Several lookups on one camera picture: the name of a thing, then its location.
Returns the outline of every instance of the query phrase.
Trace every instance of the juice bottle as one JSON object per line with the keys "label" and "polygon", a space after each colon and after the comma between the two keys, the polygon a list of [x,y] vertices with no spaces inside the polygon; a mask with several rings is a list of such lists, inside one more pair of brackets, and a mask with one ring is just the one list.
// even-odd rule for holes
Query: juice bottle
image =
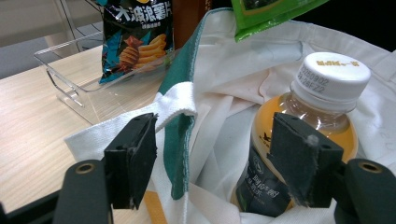
{"label": "juice bottle", "polygon": [[308,55],[290,92],[262,105],[253,121],[247,173],[236,186],[232,203],[244,212],[277,217],[293,206],[282,175],[266,159],[275,112],[294,115],[344,149],[343,161],[356,156],[358,137],[347,112],[353,110],[371,76],[361,62],[345,55]]}

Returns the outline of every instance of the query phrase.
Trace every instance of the clear plastic tray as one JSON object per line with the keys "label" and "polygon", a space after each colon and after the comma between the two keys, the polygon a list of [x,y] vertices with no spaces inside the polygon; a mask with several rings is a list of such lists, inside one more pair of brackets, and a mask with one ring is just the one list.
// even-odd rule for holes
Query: clear plastic tray
{"label": "clear plastic tray", "polygon": [[95,124],[152,102],[177,54],[134,70],[106,84],[102,77],[103,34],[97,33],[35,53],[57,91],[57,97]]}

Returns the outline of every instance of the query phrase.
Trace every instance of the bottle cap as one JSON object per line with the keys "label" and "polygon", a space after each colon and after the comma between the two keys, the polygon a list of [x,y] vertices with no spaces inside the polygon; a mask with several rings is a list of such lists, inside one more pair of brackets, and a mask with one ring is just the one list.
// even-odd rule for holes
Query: bottle cap
{"label": "bottle cap", "polygon": [[370,76],[370,69],[356,59],[316,52],[305,57],[290,87],[313,107],[348,112],[355,108]]}

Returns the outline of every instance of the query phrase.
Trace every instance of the snack bag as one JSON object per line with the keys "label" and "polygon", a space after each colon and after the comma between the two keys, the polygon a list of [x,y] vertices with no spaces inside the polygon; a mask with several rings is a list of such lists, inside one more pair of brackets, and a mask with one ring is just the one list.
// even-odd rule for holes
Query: snack bag
{"label": "snack bag", "polygon": [[104,9],[103,75],[99,83],[112,81],[173,51],[172,0],[92,1]]}
{"label": "snack bag", "polygon": [[300,16],[329,0],[232,0],[238,42]]}

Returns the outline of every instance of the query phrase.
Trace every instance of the tote bag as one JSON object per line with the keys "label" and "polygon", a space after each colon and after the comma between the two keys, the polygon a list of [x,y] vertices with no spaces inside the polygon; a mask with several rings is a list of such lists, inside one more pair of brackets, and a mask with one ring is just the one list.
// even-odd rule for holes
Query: tote bag
{"label": "tote bag", "polygon": [[234,33],[230,9],[209,11],[173,61],[152,104],[73,134],[66,144],[77,161],[100,160],[130,119],[153,112],[159,116],[158,157],[148,192],[159,199],[157,211],[164,214],[161,220],[152,217],[154,223],[334,223],[335,201],[330,208],[293,207],[279,217],[241,213],[230,203],[248,160],[251,121],[258,106],[290,90],[306,55],[344,54],[372,71],[356,109],[348,114],[360,140],[358,157],[395,173],[396,52],[297,21],[238,43]]}

